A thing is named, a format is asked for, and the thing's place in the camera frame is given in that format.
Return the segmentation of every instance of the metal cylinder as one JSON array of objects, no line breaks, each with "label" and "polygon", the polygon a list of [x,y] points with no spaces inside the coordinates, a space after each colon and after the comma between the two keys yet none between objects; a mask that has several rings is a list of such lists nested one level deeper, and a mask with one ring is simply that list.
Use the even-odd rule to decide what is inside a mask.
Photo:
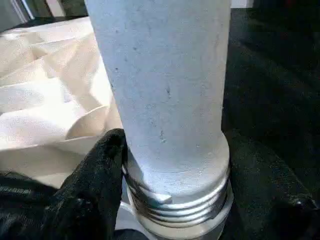
[{"label": "metal cylinder", "polygon": [[228,200],[230,0],[86,4],[130,149],[124,168],[137,214],[173,229],[205,224]]}]

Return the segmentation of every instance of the threaded metal end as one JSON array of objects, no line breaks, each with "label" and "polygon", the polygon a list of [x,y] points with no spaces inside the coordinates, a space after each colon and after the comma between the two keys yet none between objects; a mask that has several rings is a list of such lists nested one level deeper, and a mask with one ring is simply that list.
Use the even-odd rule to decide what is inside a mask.
[{"label": "threaded metal end", "polygon": [[156,224],[170,228],[189,228],[215,218],[223,208],[228,188],[228,175],[209,194],[193,201],[179,204],[155,204],[137,187],[128,183],[131,200],[138,214]]}]

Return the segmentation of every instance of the black glove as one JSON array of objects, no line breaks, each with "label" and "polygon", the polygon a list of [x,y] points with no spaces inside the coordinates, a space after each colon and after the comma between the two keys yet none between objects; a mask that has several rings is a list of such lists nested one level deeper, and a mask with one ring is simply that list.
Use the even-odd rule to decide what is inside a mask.
[{"label": "black glove", "polygon": [[109,131],[56,190],[18,173],[0,175],[0,239],[110,240],[122,195],[125,133]]}]

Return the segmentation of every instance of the black cloth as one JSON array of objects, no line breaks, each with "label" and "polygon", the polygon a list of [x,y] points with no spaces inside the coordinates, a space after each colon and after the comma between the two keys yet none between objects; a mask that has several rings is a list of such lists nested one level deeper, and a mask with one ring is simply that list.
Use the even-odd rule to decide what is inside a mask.
[{"label": "black cloth", "polygon": [[112,239],[126,156],[124,131],[114,129],[95,144],[60,189],[18,173],[1,174],[0,239]]}]

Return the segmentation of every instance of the white crumpled paper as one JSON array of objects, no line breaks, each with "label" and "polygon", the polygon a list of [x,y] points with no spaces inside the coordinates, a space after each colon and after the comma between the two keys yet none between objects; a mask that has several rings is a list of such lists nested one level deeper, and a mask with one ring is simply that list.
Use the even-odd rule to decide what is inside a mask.
[{"label": "white crumpled paper", "polygon": [[59,187],[122,124],[88,17],[0,36],[0,170]]}]

